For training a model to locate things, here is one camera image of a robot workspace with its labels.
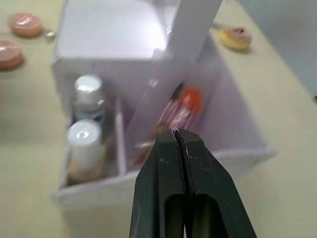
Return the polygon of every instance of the white bottle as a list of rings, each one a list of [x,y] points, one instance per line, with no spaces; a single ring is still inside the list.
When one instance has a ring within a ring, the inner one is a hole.
[[[92,170],[102,157],[102,129],[94,120],[80,120],[68,129],[70,158],[82,172]]]
[[[92,119],[103,126],[105,100],[102,92],[102,80],[94,75],[83,75],[76,80],[75,90],[75,121]]]

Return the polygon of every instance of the white cardboard box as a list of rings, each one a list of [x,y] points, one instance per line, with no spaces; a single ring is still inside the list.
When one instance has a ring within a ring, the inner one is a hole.
[[[205,65],[206,70],[193,74],[192,77],[193,81],[197,77],[210,78],[212,95],[195,133],[236,179],[252,170],[254,166],[273,157],[276,151],[267,147],[261,130],[251,116],[211,39],[205,42],[204,52],[199,61],[200,64]],[[117,100],[115,112],[117,154],[111,164],[116,171],[111,177],[67,187],[66,170],[69,152],[67,144],[65,145],[60,184],[53,194],[53,200],[62,210],[115,203],[132,204],[138,170],[133,171],[129,168],[127,162],[129,158],[125,154],[123,123],[125,112]]]
[[[182,0],[180,6],[182,3],[190,5],[187,1]],[[218,9],[221,1],[210,2]],[[210,77],[210,87],[213,87],[201,129],[196,133],[233,178],[276,154],[275,150],[267,147],[208,31],[204,33],[207,24],[203,24],[201,31],[193,31],[199,35],[193,35],[193,39],[197,37],[198,43],[203,41],[198,48],[194,42],[190,44],[191,41],[184,41],[179,46],[174,43],[169,45],[173,30],[168,36],[166,28],[173,21],[179,3],[173,0],[162,0],[161,3],[157,6],[146,0],[68,0],[64,6],[52,65],[57,90],[69,115],[75,80],[83,74],[97,74],[103,79],[106,96],[116,101],[117,154],[111,165],[115,170],[112,176],[67,187],[69,151],[65,145],[60,184],[53,194],[53,200],[63,210],[132,203],[138,171],[130,171],[127,167],[123,123],[131,115],[122,109],[116,97],[128,103],[128,108],[132,110],[137,107],[149,79],[153,77],[151,60],[156,48],[167,48],[171,55],[196,61],[208,69],[208,74],[194,75]],[[199,23],[200,17],[196,22],[195,17],[190,17],[192,24]],[[190,34],[184,35],[183,31],[177,35],[176,38],[191,37]],[[180,53],[182,47],[188,48],[191,57]]]

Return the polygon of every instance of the beige table surface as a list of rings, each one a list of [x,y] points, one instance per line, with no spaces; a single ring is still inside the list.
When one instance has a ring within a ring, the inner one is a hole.
[[[56,30],[62,0],[10,0],[0,9],[0,38],[24,49],[25,64],[0,73],[0,237],[126,238],[131,214],[124,205],[63,215],[50,202],[56,189],[65,119],[50,71],[53,45],[10,35],[6,17],[38,14]],[[236,182],[259,238],[317,237],[317,105],[291,69],[233,1],[216,23],[248,28],[252,48],[220,52],[271,145],[280,153]]]

